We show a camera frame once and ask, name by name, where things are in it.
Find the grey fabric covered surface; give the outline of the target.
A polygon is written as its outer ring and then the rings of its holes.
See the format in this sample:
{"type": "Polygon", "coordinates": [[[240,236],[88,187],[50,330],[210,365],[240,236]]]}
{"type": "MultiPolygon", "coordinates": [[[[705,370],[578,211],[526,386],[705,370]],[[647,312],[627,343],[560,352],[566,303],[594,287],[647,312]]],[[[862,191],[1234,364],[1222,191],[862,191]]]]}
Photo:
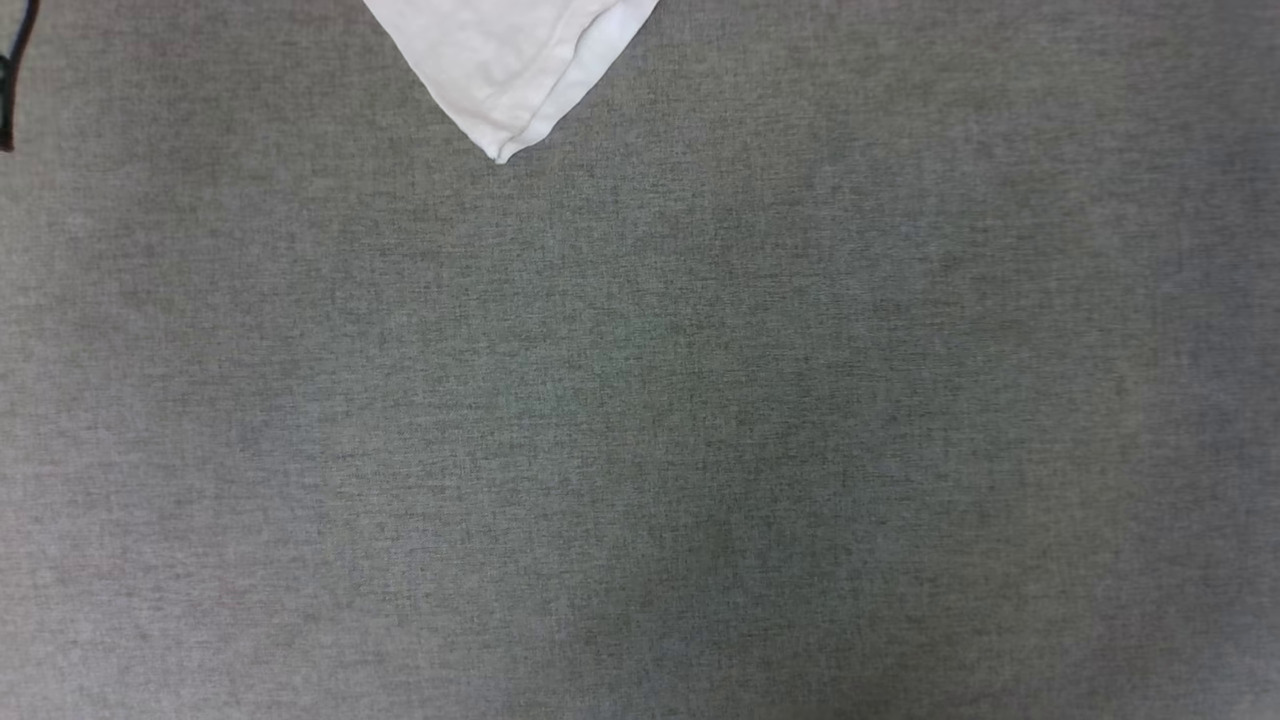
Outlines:
{"type": "Polygon", "coordinates": [[[44,0],[0,720],[1280,720],[1280,0],[44,0]]]}

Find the red and white garment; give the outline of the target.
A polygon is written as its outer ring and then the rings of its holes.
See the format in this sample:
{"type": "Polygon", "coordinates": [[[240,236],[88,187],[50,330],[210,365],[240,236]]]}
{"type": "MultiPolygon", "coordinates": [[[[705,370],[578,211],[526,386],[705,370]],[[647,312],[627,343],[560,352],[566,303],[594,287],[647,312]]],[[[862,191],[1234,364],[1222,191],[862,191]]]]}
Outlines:
{"type": "Polygon", "coordinates": [[[540,143],[660,0],[364,0],[436,105],[492,161],[540,143]]]}

